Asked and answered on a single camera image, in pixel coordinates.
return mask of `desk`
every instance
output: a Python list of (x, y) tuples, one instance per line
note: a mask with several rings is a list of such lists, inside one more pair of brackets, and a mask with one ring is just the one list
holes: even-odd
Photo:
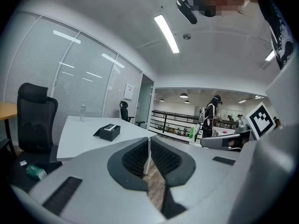
[[(107, 141), (93, 136), (99, 128), (108, 124), (121, 126), (120, 134), (113, 141)], [(105, 147), (127, 140), (143, 137), (150, 138), (155, 135), (156, 133), (154, 132), (140, 128), (120, 118), (85, 117), (85, 121), (80, 122), (79, 117), (68, 116), (60, 137), (57, 160), (69, 161), (72, 158), (77, 157), (79, 154), (85, 153), (92, 149)]]
[(8, 119), (16, 117), (17, 113), (18, 112), (17, 112), (16, 104), (0, 101), (0, 120), (4, 120), (6, 136), (10, 140), (9, 147), (10, 147), (11, 153), (14, 157), (16, 157), (16, 154), (14, 151), (14, 146), (13, 146), (11, 135), (10, 135)]
[(220, 127), (213, 127), (213, 129), (218, 132), (218, 136), (234, 134), (235, 133), (234, 129), (225, 129), (225, 128), (220, 128)]

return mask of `fluorescent light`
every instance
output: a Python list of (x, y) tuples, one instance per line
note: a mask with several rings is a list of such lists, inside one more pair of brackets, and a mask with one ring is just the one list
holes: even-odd
[(68, 67), (74, 68), (73, 66), (68, 65), (68, 64), (65, 64), (65, 63), (62, 63), (62, 62), (59, 62), (59, 64), (66, 65), (66, 66), (68, 66)]
[(93, 73), (90, 73), (90, 72), (86, 72), (87, 74), (90, 74), (90, 75), (93, 75), (93, 76), (95, 76), (95, 77), (98, 77), (98, 78), (102, 78), (102, 77), (100, 77), (100, 76), (97, 76), (97, 75), (95, 75), (95, 74), (93, 74)]
[(71, 37), (71, 36), (69, 36), (69, 35), (67, 35), (67, 34), (64, 34), (64, 33), (61, 33), (61, 32), (55, 31), (55, 30), (53, 30), (53, 33), (54, 33), (55, 35), (64, 37), (64, 38), (66, 38), (66, 39), (68, 39), (68, 40), (70, 40), (70, 41), (73, 41), (73, 42), (76, 42), (76, 43), (78, 43), (78, 44), (81, 44), (81, 41), (80, 41), (80, 40), (78, 40), (78, 39), (76, 39), (76, 38), (74, 38), (74, 37)]
[(62, 71), (62, 73), (67, 74), (67, 75), (70, 75), (70, 76), (74, 76), (74, 75), (72, 75), (72, 74), (70, 74), (70, 73), (66, 73), (66, 72), (63, 72), (63, 71)]
[(114, 60), (112, 57), (107, 56), (105, 53), (102, 54), (102, 57), (105, 57), (106, 59), (108, 59), (109, 61), (114, 62), (115, 64), (117, 64), (118, 66), (124, 68), (125, 66), (120, 64), (119, 62), (117, 62), (116, 60)]
[(275, 54), (274, 54), (274, 51), (272, 51), (268, 56), (267, 56), (267, 58), (266, 58), (266, 61), (270, 61), (270, 60), (272, 60), (272, 58), (275, 56)]
[[(82, 79), (84, 79), (84, 80), (88, 80), (88, 79), (85, 79), (85, 78), (82, 78)], [(91, 81), (91, 82), (93, 82), (93, 80), (88, 80), (88, 81)]]
[(167, 22), (165, 21), (163, 15), (159, 15), (154, 18), (160, 29), (162, 30), (164, 36), (166, 37), (166, 40), (168, 41), (171, 50), (173, 53), (179, 53), (177, 43), (170, 31), (169, 26), (167, 25)]

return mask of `plastic bottle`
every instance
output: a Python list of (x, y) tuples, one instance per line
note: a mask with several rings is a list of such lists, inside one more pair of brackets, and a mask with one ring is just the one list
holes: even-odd
[(82, 105), (80, 111), (80, 122), (84, 122), (84, 116), (85, 116), (85, 105)]

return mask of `ceiling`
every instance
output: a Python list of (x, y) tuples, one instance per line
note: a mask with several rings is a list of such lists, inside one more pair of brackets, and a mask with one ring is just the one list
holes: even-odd
[[(101, 23), (132, 46), (157, 71), (200, 66), (229, 69), (238, 74), (257, 67), (267, 70), (270, 80), (279, 73), (275, 59), (265, 62), (271, 51), (269, 25), (257, 4), (249, 3), (244, 13), (207, 18), (197, 14), (198, 23), (190, 24), (176, 8), (176, 0), (53, 0)], [(163, 14), (180, 50), (173, 54), (154, 21)], [(190, 33), (192, 38), (183, 39)]]
[[(180, 98), (180, 94), (188, 94), (188, 98)], [(242, 100), (247, 100), (255, 96), (255, 94), (245, 93), (245, 92), (232, 92), (232, 91), (220, 91), (220, 90), (203, 90), (203, 89), (190, 89), (190, 88), (180, 88), (180, 89), (156, 89), (156, 101), (164, 99), (165, 102), (173, 103), (184, 103), (185, 100), (189, 100), (191, 104), (198, 104), (199, 100), (204, 100), (209, 102), (213, 96), (220, 95), (224, 103), (238, 104)]]

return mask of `black clothing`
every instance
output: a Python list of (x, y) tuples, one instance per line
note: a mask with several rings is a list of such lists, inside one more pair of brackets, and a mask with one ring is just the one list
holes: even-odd
[(292, 32), (287, 23), (291, 16), (296, 16), (292, 12), (292, 8), (284, 7), (282, 0), (257, 0), (261, 12), (270, 25), (272, 48), (274, 50), (277, 63), (280, 69), (288, 63), (294, 51), (294, 33), (295, 27), (293, 25)]
[(205, 120), (202, 126), (202, 130), (208, 130), (212, 133), (213, 128), (213, 120), (211, 120), (215, 116), (215, 106), (213, 104), (209, 104), (205, 109)]

